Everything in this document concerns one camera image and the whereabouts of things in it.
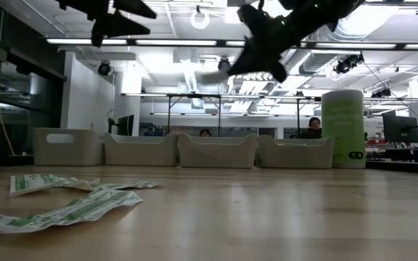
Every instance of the person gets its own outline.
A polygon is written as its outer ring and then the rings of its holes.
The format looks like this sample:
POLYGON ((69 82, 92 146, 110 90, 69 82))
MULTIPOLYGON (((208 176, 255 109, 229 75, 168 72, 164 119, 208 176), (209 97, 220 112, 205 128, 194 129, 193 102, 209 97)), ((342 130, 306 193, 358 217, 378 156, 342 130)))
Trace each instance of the person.
POLYGON ((309 128, 301 133, 300 138, 321 138, 322 129, 320 128, 320 120, 317 117, 312 117, 309 120, 309 128))
POLYGON ((212 137, 212 135, 210 134, 210 130, 202 129, 200 131, 200 137, 205 137, 205 138, 212 137))

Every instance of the computer monitor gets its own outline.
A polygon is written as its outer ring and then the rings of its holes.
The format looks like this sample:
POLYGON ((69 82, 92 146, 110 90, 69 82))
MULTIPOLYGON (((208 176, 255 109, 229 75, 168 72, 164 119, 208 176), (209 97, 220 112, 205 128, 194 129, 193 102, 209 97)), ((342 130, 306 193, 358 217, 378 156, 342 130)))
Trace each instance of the computer monitor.
POLYGON ((387 142, 418 143, 417 119, 383 115, 383 130, 387 142))
POLYGON ((117 135, 131 136, 134 129, 134 116, 119 118, 117 124, 117 135))

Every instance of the white plastic bin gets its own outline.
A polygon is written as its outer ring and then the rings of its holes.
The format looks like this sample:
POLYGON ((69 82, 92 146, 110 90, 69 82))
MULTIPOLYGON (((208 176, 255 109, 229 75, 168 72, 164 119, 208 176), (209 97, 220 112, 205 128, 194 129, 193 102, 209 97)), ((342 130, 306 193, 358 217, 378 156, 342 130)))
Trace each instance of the white plastic bin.
POLYGON ((256 135, 245 138, 200 138, 179 134, 182 167, 252 168, 256 135))
POLYGON ((93 130, 35 128, 35 165, 95 166, 104 163, 104 144, 93 130))
POLYGON ((259 136, 256 166, 272 168, 331 168, 334 138, 273 139, 259 136))
POLYGON ((166 137, 131 137, 105 133, 104 146, 107 165, 176 166, 176 134, 166 137))

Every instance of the wooden table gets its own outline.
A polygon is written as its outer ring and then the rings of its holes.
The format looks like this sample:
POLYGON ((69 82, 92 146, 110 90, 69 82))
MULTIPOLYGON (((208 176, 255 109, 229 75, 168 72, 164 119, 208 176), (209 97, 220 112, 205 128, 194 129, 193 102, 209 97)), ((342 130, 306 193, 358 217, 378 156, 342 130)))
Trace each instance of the wooden table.
POLYGON ((418 175, 377 170, 0 168, 0 214, 41 214, 85 195, 9 198, 9 176, 161 181, 98 221, 0 234, 0 260, 418 261, 418 175))

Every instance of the paper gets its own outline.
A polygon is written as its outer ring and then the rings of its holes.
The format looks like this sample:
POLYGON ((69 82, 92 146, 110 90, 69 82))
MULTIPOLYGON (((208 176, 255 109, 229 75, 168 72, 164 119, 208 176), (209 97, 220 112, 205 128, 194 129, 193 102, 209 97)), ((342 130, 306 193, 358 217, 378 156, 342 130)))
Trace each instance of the paper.
POLYGON ((0 233, 30 233, 53 225, 95 221, 119 206, 133 206, 142 202, 132 191, 98 188, 85 199, 76 199, 58 210, 27 218, 0 215, 0 233))
POLYGON ((160 186, 158 182, 134 181, 124 184, 99 184, 99 178, 94 181, 82 181, 77 178, 60 178, 51 174, 14 175, 11 177, 11 196, 19 196, 52 187, 65 187, 93 191, 95 189, 151 189, 160 186))

